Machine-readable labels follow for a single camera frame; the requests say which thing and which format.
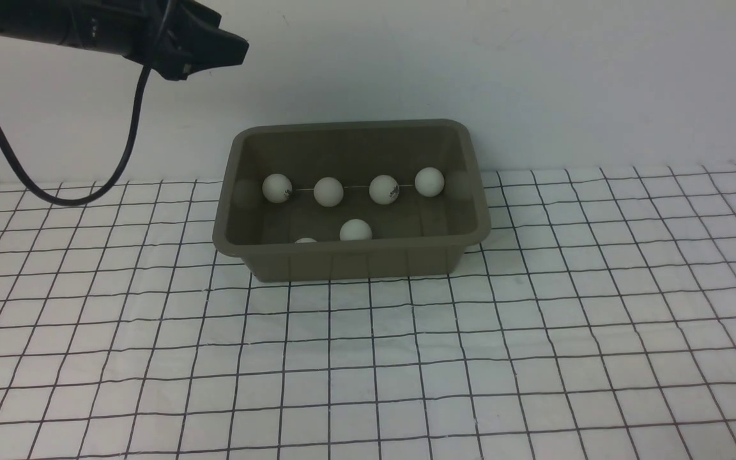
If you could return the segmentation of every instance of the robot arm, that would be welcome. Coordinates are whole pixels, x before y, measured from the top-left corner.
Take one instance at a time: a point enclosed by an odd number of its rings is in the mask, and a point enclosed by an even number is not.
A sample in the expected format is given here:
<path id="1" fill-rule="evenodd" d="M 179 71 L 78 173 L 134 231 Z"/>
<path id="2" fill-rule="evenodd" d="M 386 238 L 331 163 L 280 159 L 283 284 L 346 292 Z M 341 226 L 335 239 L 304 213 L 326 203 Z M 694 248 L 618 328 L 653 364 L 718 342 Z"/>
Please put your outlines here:
<path id="1" fill-rule="evenodd" d="M 225 32 L 221 15 L 181 0 L 150 61 L 165 0 L 0 0 L 0 35 L 97 50 L 147 64 L 168 81 L 201 70 L 239 65 L 245 39 Z"/>
<path id="2" fill-rule="evenodd" d="M 243 62 L 249 44 L 217 29 L 220 19 L 195 0 L 0 0 L 0 35 L 110 52 L 142 64 L 126 146 L 102 187 L 73 199 L 43 191 L 24 171 L 0 126 L 0 148 L 13 173 L 30 192 L 56 206 L 82 206 L 104 196 L 129 163 L 152 70 L 168 81 L 183 81 L 201 70 Z"/>

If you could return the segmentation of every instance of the white ball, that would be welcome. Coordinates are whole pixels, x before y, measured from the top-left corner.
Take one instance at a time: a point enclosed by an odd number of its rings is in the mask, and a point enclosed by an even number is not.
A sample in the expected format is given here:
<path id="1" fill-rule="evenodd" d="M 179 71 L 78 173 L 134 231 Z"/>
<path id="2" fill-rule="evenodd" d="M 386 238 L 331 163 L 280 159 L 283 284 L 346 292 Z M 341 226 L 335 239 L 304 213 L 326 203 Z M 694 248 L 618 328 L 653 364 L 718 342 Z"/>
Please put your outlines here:
<path id="1" fill-rule="evenodd" d="M 322 206 L 333 208 L 342 201 L 342 184 L 335 178 L 322 178 L 314 186 L 314 198 Z"/>
<path id="2" fill-rule="evenodd" d="M 344 242 L 370 240 L 372 236 L 370 225 L 358 218 L 352 218 L 350 221 L 345 222 L 342 228 L 339 229 L 339 239 Z"/>
<path id="3" fill-rule="evenodd" d="M 417 187 L 417 192 L 420 192 L 422 196 L 428 198 L 437 196 L 445 187 L 445 177 L 436 168 L 425 168 L 417 173 L 414 186 Z"/>
<path id="4" fill-rule="evenodd" d="M 391 176 L 383 174 L 375 177 L 371 181 L 371 186 L 368 187 L 368 193 L 371 195 L 371 200 L 376 204 L 391 204 L 397 201 L 399 184 Z"/>
<path id="5" fill-rule="evenodd" d="M 283 203 L 291 196 L 291 181 L 283 174 L 272 174 L 263 181 L 263 195 L 272 203 Z"/>

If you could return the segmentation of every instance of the black grid line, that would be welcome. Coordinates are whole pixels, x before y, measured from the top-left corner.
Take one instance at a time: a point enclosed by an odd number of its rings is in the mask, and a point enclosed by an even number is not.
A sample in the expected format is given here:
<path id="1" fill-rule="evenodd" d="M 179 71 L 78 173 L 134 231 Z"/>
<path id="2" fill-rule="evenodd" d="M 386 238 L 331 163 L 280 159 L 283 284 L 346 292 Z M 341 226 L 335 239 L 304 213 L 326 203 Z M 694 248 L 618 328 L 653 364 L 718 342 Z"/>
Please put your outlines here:
<path id="1" fill-rule="evenodd" d="M 613 197 L 614 197 L 615 196 L 615 193 L 613 191 L 613 187 L 611 187 L 611 185 L 610 185 L 610 181 L 607 181 L 607 188 L 609 189 L 609 192 L 611 193 L 611 195 L 613 195 Z M 623 210 L 621 210 L 620 207 L 618 208 L 618 211 L 621 213 L 621 216 L 623 216 Z M 590 233 L 592 234 L 593 238 L 595 238 L 595 232 L 592 229 L 592 225 L 591 224 L 587 224 L 587 227 L 589 228 Z M 634 235 L 634 233 L 632 232 L 632 229 L 631 228 L 630 228 L 630 234 L 632 236 L 632 241 L 634 242 L 634 244 L 637 245 L 638 244 L 638 240 L 636 238 L 636 235 Z M 598 251 L 601 254 L 601 259 L 603 259 L 604 262 L 606 262 L 606 256 L 604 255 L 604 249 L 601 248 L 601 247 L 599 247 L 598 248 Z M 609 279 L 610 279 L 611 283 L 613 283 L 613 287 L 614 287 L 615 291 L 617 293 L 620 293 L 621 292 L 621 289 L 619 288 L 619 286 L 618 286 L 618 284 L 617 284 L 617 282 L 615 280 L 615 277 L 614 277 L 614 275 L 613 275 L 613 273 L 611 271 L 609 272 Z M 620 299 L 621 299 L 621 305 L 622 305 L 622 307 L 623 307 L 623 309 L 624 309 L 624 311 L 626 313 L 626 316 L 628 318 L 631 318 L 631 314 L 630 314 L 629 308 L 628 308 L 628 306 L 626 306 L 626 302 L 625 302 L 624 298 L 621 297 Z M 655 379 L 655 384 L 657 386 L 657 389 L 658 389 L 658 391 L 660 393 L 661 398 L 663 399 L 663 403 L 666 405 L 666 410 L 669 411 L 669 416 L 671 417 L 671 419 L 672 420 L 676 420 L 674 411 L 672 411 L 671 405 L 670 405 L 669 401 L 666 399 L 666 395 L 663 393 L 663 388 L 661 388 L 661 381 L 660 381 L 659 376 L 657 375 L 657 372 L 655 370 L 654 364 L 652 364 L 652 359 L 649 358 L 649 352 L 648 352 L 648 349 L 646 347 L 645 341 L 643 341 L 643 337 L 642 337 L 642 335 L 640 335 L 640 332 L 638 331 L 638 327 L 634 323 L 632 324 L 632 330 L 633 330 L 634 334 L 637 335 L 637 338 L 638 338 L 638 341 L 641 344 L 641 347 L 643 347 L 643 353 L 645 354 L 645 357 L 646 357 L 646 364 L 649 366 L 649 369 L 652 370 L 652 376 Z M 690 452 L 689 451 L 689 448 L 687 447 L 686 438 L 684 438 L 683 432 L 680 430 L 680 426 L 675 425 L 675 428 L 677 428 L 678 437 L 680 437 L 680 442 L 683 443 L 684 449 L 686 449 L 686 454 L 689 455 L 689 458 L 690 459 L 692 459 L 693 458 L 692 457 L 692 452 Z"/>
<path id="2" fill-rule="evenodd" d="M 249 274 L 249 288 L 252 286 L 252 280 L 254 279 L 254 276 L 250 273 Z M 245 306 L 245 312 L 249 312 L 249 300 L 251 300 L 251 293 L 252 291 L 248 291 L 246 293 L 246 306 Z M 248 318 L 246 316 L 243 317 L 243 329 L 242 332 L 240 332 L 240 337 L 246 337 L 246 325 L 248 323 Z M 237 412 L 237 396 L 240 390 L 240 361 L 242 361 L 243 358 L 243 346 L 240 346 L 240 348 L 237 351 L 237 364 L 236 364 L 236 372 L 234 372 L 234 396 L 233 399 L 231 399 L 231 421 L 229 422 L 229 437 L 227 440 L 227 454 L 226 454 L 226 460 L 230 460 L 231 458 L 231 435 L 233 434 L 234 430 L 234 414 Z"/>
<path id="3" fill-rule="evenodd" d="M 580 208 L 581 208 L 581 214 L 584 215 L 585 221 L 589 222 L 589 219 L 587 219 L 587 213 L 584 210 L 584 206 L 581 205 L 581 201 L 578 200 L 578 190 L 575 189 L 575 187 L 572 186 L 572 178 L 570 179 L 573 193 L 575 193 L 576 201 L 578 202 Z M 544 208 L 544 214 L 547 216 L 547 219 L 549 220 L 549 212 L 547 211 L 547 206 L 543 206 Z M 561 245 L 560 242 L 558 242 L 558 234 L 555 233 L 555 230 L 550 227 L 550 229 L 553 231 L 553 238 L 555 239 L 555 243 L 557 245 Z M 629 425 L 626 423 L 626 416 L 624 414 L 624 410 L 621 407 L 621 402 L 618 400 L 617 391 L 615 390 L 615 385 L 613 385 L 613 380 L 610 378 L 610 373 L 606 371 L 607 369 L 607 363 L 604 360 L 604 352 L 601 349 L 601 343 L 599 343 L 598 338 L 595 336 L 595 332 L 592 331 L 592 323 L 590 322 L 589 315 L 587 314 L 587 309 L 584 308 L 583 303 L 581 303 L 581 297 L 578 292 L 578 287 L 575 285 L 575 280 L 572 278 L 572 271 L 570 271 L 569 264 L 567 264 L 567 256 L 564 255 L 563 251 L 560 251 L 561 253 L 561 260 L 564 264 L 564 269 L 567 272 L 567 276 L 569 276 L 570 285 L 572 285 L 573 290 L 575 291 L 576 298 L 578 298 L 578 306 L 581 307 L 581 311 L 584 314 L 584 320 L 586 321 L 587 329 L 590 332 L 590 336 L 592 337 L 593 342 L 595 343 L 595 346 L 598 349 L 598 355 L 599 359 L 601 359 L 601 366 L 604 368 L 604 375 L 607 378 L 607 381 L 609 382 L 609 387 L 611 388 L 611 395 L 613 396 L 613 400 L 615 401 L 615 405 L 618 408 L 618 413 L 621 414 L 621 421 L 623 422 L 623 425 L 625 427 L 626 436 L 629 438 L 630 443 L 632 445 L 632 450 L 634 452 L 634 457 L 637 460 L 640 460 L 640 455 L 638 454 L 638 448 L 636 446 L 636 443 L 634 442 L 634 439 L 632 438 L 632 433 L 630 431 Z M 572 408 L 572 405 L 570 404 L 570 411 L 573 413 L 574 416 L 574 409 Z"/>
<path id="4" fill-rule="evenodd" d="M 49 217 L 49 215 L 50 215 L 50 210 L 48 209 L 47 210 L 47 213 L 45 213 L 45 215 L 44 215 L 43 222 L 46 222 L 47 221 L 47 217 Z M 32 242 L 32 244 L 30 244 L 30 247 L 31 248 L 33 247 L 33 245 L 36 244 L 37 239 L 38 239 L 38 234 L 36 235 L 36 238 L 33 238 L 33 242 Z M 24 271 L 24 266 L 25 265 L 27 265 L 27 258 L 24 258 L 24 261 L 22 262 L 22 264 L 21 264 L 21 266 L 19 268 L 19 273 L 22 273 Z M 1 317 L 2 312 L 4 312 L 4 309 L 6 308 L 6 304 L 8 303 L 8 301 L 6 299 L 8 299 L 10 297 L 10 295 L 13 293 L 13 289 L 14 288 L 15 288 L 15 282 L 11 286 L 11 288 L 10 288 L 10 290 L 8 292 L 8 295 L 6 295 L 5 303 L 2 306 L 2 309 L 0 310 L 0 317 Z M 19 368 L 19 366 L 20 366 L 20 364 L 22 362 L 22 359 L 24 358 L 24 356 L 26 356 L 27 349 L 28 349 L 28 347 L 30 345 L 30 341 L 33 338 L 33 332 L 35 332 L 35 326 L 38 325 L 38 318 L 41 317 L 42 312 L 44 312 L 44 307 L 46 305 L 47 305 L 47 302 L 43 302 L 42 303 L 42 308 L 41 308 L 41 310 L 39 310 L 39 314 L 36 316 L 36 323 L 33 323 L 33 327 L 30 330 L 30 334 L 28 335 L 28 340 L 24 343 L 24 347 L 23 347 L 23 349 L 21 351 L 21 354 L 17 358 L 17 364 L 15 364 L 15 370 L 17 370 Z M 8 388 L 6 388 L 4 390 L 4 395 L 2 396 L 2 400 L 0 401 L 0 414 L 2 413 L 2 407 L 5 404 L 5 400 L 6 400 L 6 398 L 8 398 L 8 394 L 10 393 L 10 390 L 12 389 L 12 385 L 13 385 L 14 379 L 15 379 L 15 372 L 13 372 L 13 375 L 11 376 L 11 379 L 10 379 L 10 383 L 8 384 Z M 50 399 L 47 399 L 47 404 L 48 405 L 50 404 Z"/>
<path id="5" fill-rule="evenodd" d="M 190 199 L 195 194 L 195 186 L 196 186 L 196 183 L 193 183 L 192 184 L 192 193 L 190 193 Z M 187 232 L 187 227 L 186 227 L 186 225 L 184 225 L 183 228 L 181 229 L 181 239 L 180 239 L 181 242 L 183 242 L 183 236 L 186 234 L 186 232 Z M 178 260 L 178 256 L 180 256 L 180 254 L 181 254 L 181 247 L 180 247 L 180 245 L 178 245 L 178 250 L 175 253 L 175 260 Z M 173 284 L 174 278 L 175 278 L 175 271 L 173 270 L 172 271 L 172 274 L 170 274 L 170 276 L 169 276 L 169 288 L 167 288 L 167 294 L 166 294 L 166 298 L 164 299 L 163 308 L 161 308 L 160 318 L 163 318 L 164 317 L 164 314 L 166 314 L 167 300 L 169 299 L 169 291 L 172 288 L 172 284 Z M 162 324 L 163 323 L 158 323 L 158 327 L 155 330 L 155 340 L 152 342 L 152 347 L 153 348 L 155 347 L 155 344 L 158 343 L 158 339 L 160 338 L 161 325 Z M 150 373 L 150 367 L 152 365 L 152 359 L 154 359 L 154 358 L 155 358 L 155 350 L 153 350 L 151 353 L 149 353 L 149 358 L 146 361 L 146 369 L 144 370 L 144 378 L 141 379 L 141 389 L 140 389 L 140 391 L 138 391 L 138 400 L 137 400 L 137 402 L 135 402 L 135 415 L 132 416 L 132 428 L 130 428 L 130 431 L 129 431 L 129 439 L 126 441 L 126 451 L 129 451 L 130 448 L 132 447 L 132 437 L 135 434 L 135 423 L 137 423 L 137 421 L 138 421 L 137 413 L 138 413 L 138 410 L 140 410 L 140 407 L 141 407 L 141 398 L 144 395 L 144 384 L 147 381 L 147 376 Z"/>
<path id="6" fill-rule="evenodd" d="M 414 302 L 414 292 L 411 288 L 411 277 L 407 277 L 407 286 L 408 286 L 408 298 L 411 300 L 411 304 L 412 304 Z M 426 394 L 424 393 L 424 373 L 422 372 L 422 352 L 420 349 L 420 344 L 418 343 L 418 334 L 417 334 L 417 309 L 414 308 L 413 306 L 411 306 L 411 325 L 413 327 L 413 332 L 414 332 L 414 344 L 415 344 L 415 347 L 417 348 L 418 384 L 420 385 L 420 391 L 422 393 L 421 400 L 422 400 L 422 408 L 424 409 L 424 432 L 426 434 L 426 439 L 427 439 L 427 455 L 429 455 L 430 458 L 433 458 L 433 436 L 430 432 L 430 416 L 427 415 L 427 397 L 426 397 Z M 331 368 L 331 361 L 329 361 L 328 367 L 329 369 Z"/>
<path id="7" fill-rule="evenodd" d="M 501 180 L 502 180 L 502 175 L 499 174 L 499 181 L 501 181 Z M 509 207 L 507 209 L 507 212 L 508 212 L 508 214 L 510 216 L 510 221 L 512 221 L 513 220 L 513 215 L 510 212 Z M 549 221 L 549 213 L 547 213 L 546 207 L 544 207 L 544 213 L 546 213 L 547 219 Z M 528 275 L 528 280 L 529 280 L 529 283 L 530 283 L 530 290 L 532 291 L 533 296 L 535 297 L 535 299 L 538 299 L 539 298 L 538 291 L 535 290 L 535 283 L 533 282 L 532 277 L 530 276 L 530 268 L 529 268 L 528 262 L 526 262 L 526 258 L 524 257 L 523 250 L 521 250 L 522 249 L 522 245 L 521 245 L 521 240 L 519 238 L 519 233 L 515 233 L 515 238 L 516 238 L 516 244 L 519 245 L 519 248 L 520 248 L 520 251 L 519 252 L 521 254 L 522 263 L 524 264 L 524 270 L 526 271 L 526 274 Z M 541 307 L 538 309 L 538 314 L 540 315 L 541 323 L 544 324 L 544 325 L 546 325 L 547 321 L 544 319 L 544 312 L 541 311 Z M 576 431 L 576 434 L 578 435 L 578 443 L 580 443 L 580 445 L 581 445 L 581 452 L 584 455 L 585 460 L 588 460 L 589 459 L 589 456 L 587 455 L 587 448 L 585 448 L 585 446 L 584 446 L 584 437 L 581 436 L 581 428 L 578 426 L 578 418 L 576 417 L 575 411 L 572 409 L 572 402 L 570 402 L 569 395 L 566 395 L 567 385 L 566 385 L 566 383 L 564 383 L 564 378 L 563 378 L 563 375 L 561 373 L 561 365 L 558 363 L 558 357 L 557 357 L 558 356 L 558 353 L 557 353 L 557 351 L 555 349 L 555 343 L 553 343 L 553 339 L 549 336 L 549 332 L 547 332 L 546 329 L 544 329 L 544 335 L 547 337 L 547 341 L 549 342 L 549 346 L 553 350 L 553 356 L 554 356 L 553 361 L 555 362 L 555 370 L 558 373 L 558 378 L 560 378 L 560 381 L 561 381 L 561 389 L 565 392 L 564 398 L 567 400 L 567 408 L 570 411 L 570 416 L 572 416 L 572 424 L 575 425 L 575 431 Z"/>

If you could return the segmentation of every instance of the grid mat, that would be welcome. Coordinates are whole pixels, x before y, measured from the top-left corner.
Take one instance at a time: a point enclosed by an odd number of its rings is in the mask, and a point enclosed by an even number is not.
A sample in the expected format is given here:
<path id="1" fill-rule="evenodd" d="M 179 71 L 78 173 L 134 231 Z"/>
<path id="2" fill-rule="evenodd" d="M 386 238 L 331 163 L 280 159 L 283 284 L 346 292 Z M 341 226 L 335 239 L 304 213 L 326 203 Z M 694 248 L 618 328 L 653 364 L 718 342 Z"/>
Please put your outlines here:
<path id="1" fill-rule="evenodd" d="M 216 181 L 0 185 L 0 458 L 736 458 L 736 166 L 483 177 L 449 277 L 290 284 Z"/>

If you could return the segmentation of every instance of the thin wire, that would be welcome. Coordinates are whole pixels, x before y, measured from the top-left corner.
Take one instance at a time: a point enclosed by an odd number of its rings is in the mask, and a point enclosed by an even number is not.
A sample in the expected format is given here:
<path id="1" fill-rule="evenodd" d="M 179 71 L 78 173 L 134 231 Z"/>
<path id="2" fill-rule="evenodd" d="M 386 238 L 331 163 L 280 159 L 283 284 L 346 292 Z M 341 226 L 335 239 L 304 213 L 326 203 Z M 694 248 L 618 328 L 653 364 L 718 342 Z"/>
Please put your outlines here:
<path id="1" fill-rule="evenodd" d="M 0 125 L 0 148 L 2 149 L 2 153 L 5 155 L 5 160 L 8 161 L 11 169 L 13 169 L 13 173 L 17 175 L 21 183 L 23 183 L 30 192 L 32 192 L 34 195 L 38 196 L 44 201 L 56 204 L 56 206 L 82 206 L 83 204 L 88 204 L 96 201 L 98 198 L 104 196 L 106 192 L 110 192 L 110 189 L 115 185 L 115 183 L 117 183 L 118 179 L 121 177 L 121 174 L 123 174 L 123 170 L 127 168 L 129 157 L 132 155 L 132 148 L 134 148 L 135 146 L 135 136 L 137 136 L 138 132 L 138 121 L 141 117 L 141 102 L 144 98 L 144 89 L 146 88 L 146 82 L 150 77 L 152 63 L 155 61 L 155 56 L 158 53 L 158 49 L 160 48 L 160 44 L 163 41 L 163 37 L 166 34 L 166 31 L 169 30 L 169 23 L 172 22 L 173 12 L 175 11 L 175 7 L 177 5 L 178 0 L 167 0 L 164 17 L 161 20 L 161 26 L 160 28 L 158 28 L 158 32 L 155 35 L 155 41 L 153 42 L 152 49 L 149 50 L 149 55 L 147 55 L 146 63 L 141 69 L 141 75 L 138 77 L 138 83 L 135 87 L 135 97 L 134 102 L 132 102 L 132 117 L 129 122 L 129 134 L 126 137 L 126 146 L 125 148 L 123 148 L 121 160 L 119 161 L 118 166 L 115 168 L 112 176 L 106 181 L 104 186 L 100 187 L 98 190 L 96 190 L 96 192 L 93 192 L 93 194 L 84 196 L 82 198 L 73 199 L 59 198 L 57 196 L 53 196 L 47 192 L 44 192 L 38 185 L 36 185 L 35 181 L 33 181 L 29 177 L 27 172 L 24 171 L 24 168 L 22 168 L 20 161 L 15 156 L 15 152 L 11 148 L 11 145 L 8 142 L 8 138 L 5 136 L 4 131 L 2 131 L 2 126 Z"/>

